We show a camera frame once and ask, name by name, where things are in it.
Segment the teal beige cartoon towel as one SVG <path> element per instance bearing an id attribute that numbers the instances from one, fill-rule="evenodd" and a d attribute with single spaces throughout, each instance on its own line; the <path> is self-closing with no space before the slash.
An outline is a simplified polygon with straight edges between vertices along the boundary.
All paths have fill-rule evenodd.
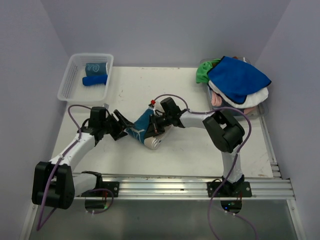
<path id="1" fill-rule="evenodd" d="M 134 127 L 125 130 L 128 135 L 151 150 L 156 150 L 172 129 L 172 126 L 166 126 L 163 133 L 155 133 L 150 120 L 154 113 L 154 109 L 148 107 L 134 122 Z"/>

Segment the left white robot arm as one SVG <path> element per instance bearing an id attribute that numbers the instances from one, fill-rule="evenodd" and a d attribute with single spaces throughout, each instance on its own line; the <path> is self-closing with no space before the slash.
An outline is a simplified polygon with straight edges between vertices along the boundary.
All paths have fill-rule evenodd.
<path id="1" fill-rule="evenodd" d="M 72 142 L 51 160 L 40 161 L 35 166 L 31 195 L 33 204 L 66 210 L 72 205 L 74 197 L 86 192 L 95 197 L 103 193 L 101 173 L 83 171 L 74 176 L 73 171 L 105 135 L 117 141 L 125 137 L 126 130 L 134 124 L 118 110 L 109 113 L 103 106 L 94 106 L 89 110 L 89 118 L 82 125 L 76 125 L 77 133 Z"/>

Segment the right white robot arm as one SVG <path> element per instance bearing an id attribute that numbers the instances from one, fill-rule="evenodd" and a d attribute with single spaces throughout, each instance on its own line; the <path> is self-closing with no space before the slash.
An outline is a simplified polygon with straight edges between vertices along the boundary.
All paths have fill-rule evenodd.
<path id="1" fill-rule="evenodd" d="M 192 113 L 187 108 L 180 109 L 171 97 L 160 102 L 163 112 L 149 115 L 148 128 L 144 139 L 160 137 L 167 127 L 205 129 L 214 146 L 221 152 L 223 163 L 223 192 L 235 196 L 241 190 L 244 174 L 237 163 L 239 149 L 243 143 L 245 130 L 227 110 L 216 110 L 213 113 Z"/>

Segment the rolled blue towel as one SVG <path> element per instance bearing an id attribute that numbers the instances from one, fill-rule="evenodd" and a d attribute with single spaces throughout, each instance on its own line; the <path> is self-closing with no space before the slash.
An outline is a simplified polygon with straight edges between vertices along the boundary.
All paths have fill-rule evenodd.
<path id="1" fill-rule="evenodd" d="M 95 86 L 95 85 L 106 85 L 108 80 L 108 75 L 92 75 L 85 76 L 82 78 L 82 84 L 85 87 Z"/>

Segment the rolled teal towel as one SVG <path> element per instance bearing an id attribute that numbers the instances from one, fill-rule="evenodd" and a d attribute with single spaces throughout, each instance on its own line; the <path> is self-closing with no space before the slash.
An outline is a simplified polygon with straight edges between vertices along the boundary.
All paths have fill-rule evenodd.
<path id="1" fill-rule="evenodd" d="M 107 62 L 86 63 L 85 74 L 87 77 L 108 75 L 108 63 Z"/>

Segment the white plastic basket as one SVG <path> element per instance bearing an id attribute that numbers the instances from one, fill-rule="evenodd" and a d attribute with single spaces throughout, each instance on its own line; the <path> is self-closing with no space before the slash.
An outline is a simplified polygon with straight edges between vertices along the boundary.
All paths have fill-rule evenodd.
<path id="1" fill-rule="evenodd" d="M 106 85 L 84 86 L 86 63 L 107 62 L 108 78 Z M 107 98 L 109 82 L 114 63 L 114 56 L 107 53 L 77 53 L 70 57 L 66 66 L 57 98 L 70 104 L 94 105 Z"/>

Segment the green towel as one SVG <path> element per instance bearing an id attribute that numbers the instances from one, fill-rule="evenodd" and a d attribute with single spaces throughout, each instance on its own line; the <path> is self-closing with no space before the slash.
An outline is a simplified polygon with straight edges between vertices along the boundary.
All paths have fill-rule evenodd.
<path id="1" fill-rule="evenodd" d="M 220 60 L 220 58 L 215 58 L 213 60 L 208 60 L 201 63 L 196 70 L 195 82 L 197 84 L 207 84 L 210 80 L 208 77 L 208 72 L 215 67 Z"/>

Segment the clear plastic towel bin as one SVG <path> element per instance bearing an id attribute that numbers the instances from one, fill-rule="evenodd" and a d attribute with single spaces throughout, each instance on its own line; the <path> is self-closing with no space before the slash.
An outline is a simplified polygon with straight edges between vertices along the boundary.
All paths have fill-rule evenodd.
<path id="1" fill-rule="evenodd" d="M 238 59 L 240 61 L 243 61 L 243 62 L 251 65 L 251 62 L 249 61 L 249 59 L 244 56 L 234 56 L 233 58 Z M 214 62 L 214 61 L 217 62 L 219 59 L 220 58 L 206 58 L 206 59 L 202 59 L 199 62 L 199 64 L 202 65 L 205 62 Z M 207 97 L 207 101 L 208 101 L 208 105 L 210 107 L 210 110 L 215 110 L 219 107 L 232 107 L 227 102 L 225 102 L 225 100 L 222 97 L 221 97 L 221 105 L 215 106 L 215 104 L 213 104 L 213 97 L 215 97 L 214 94 L 216 94 L 218 97 L 220 97 L 220 96 L 217 93 L 215 93 L 210 88 L 210 86 L 208 84 L 202 83 L 202 85 L 204 88 L 204 92 L 206 93 L 206 97 Z M 269 113 L 269 109 L 268 109 L 265 101 L 259 103 L 257 106 L 254 106 L 250 109 L 239 109 L 239 110 L 242 111 L 244 114 L 246 114 L 250 120 L 257 119 L 260 117 L 265 117 Z M 237 120 L 244 119 L 244 117 L 238 112 L 231 111 L 231 113 Z"/>

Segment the blue microfiber towel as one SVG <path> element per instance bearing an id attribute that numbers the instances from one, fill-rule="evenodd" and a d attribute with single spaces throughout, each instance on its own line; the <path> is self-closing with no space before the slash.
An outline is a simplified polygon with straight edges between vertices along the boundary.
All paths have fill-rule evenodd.
<path id="1" fill-rule="evenodd" d="M 272 81 L 253 65 L 224 56 L 207 73 L 209 80 L 231 102 L 242 105 L 249 95 L 268 87 Z"/>

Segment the white towel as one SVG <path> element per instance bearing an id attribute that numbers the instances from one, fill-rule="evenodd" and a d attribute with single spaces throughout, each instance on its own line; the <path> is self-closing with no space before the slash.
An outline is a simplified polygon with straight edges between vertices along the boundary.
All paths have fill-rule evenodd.
<path id="1" fill-rule="evenodd" d="M 220 91 L 211 81 L 209 81 L 208 87 L 211 91 L 220 95 L 228 104 L 230 104 L 236 109 L 256 107 L 260 103 L 264 102 L 269 96 L 268 89 L 264 87 L 258 92 L 247 95 L 244 103 L 235 103 L 232 100 L 230 100 L 222 91 Z"/>

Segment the aluminium mounting rail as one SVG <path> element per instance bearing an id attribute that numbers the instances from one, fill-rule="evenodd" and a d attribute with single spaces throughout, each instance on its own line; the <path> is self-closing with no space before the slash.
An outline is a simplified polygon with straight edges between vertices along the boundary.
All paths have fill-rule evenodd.
<path id="1" fill-rule="evenodd" d="M 57 177 L 45 193 L 45 180 L 34 184 L 32 200 L 65 209 L 75 198 L 110 198 L 121 200 L 292 200 L 294 191 L 289 180 L 248 178 L 231 186 L 219 178 L 140 175 L 102 175 L 82 173 Z"/>

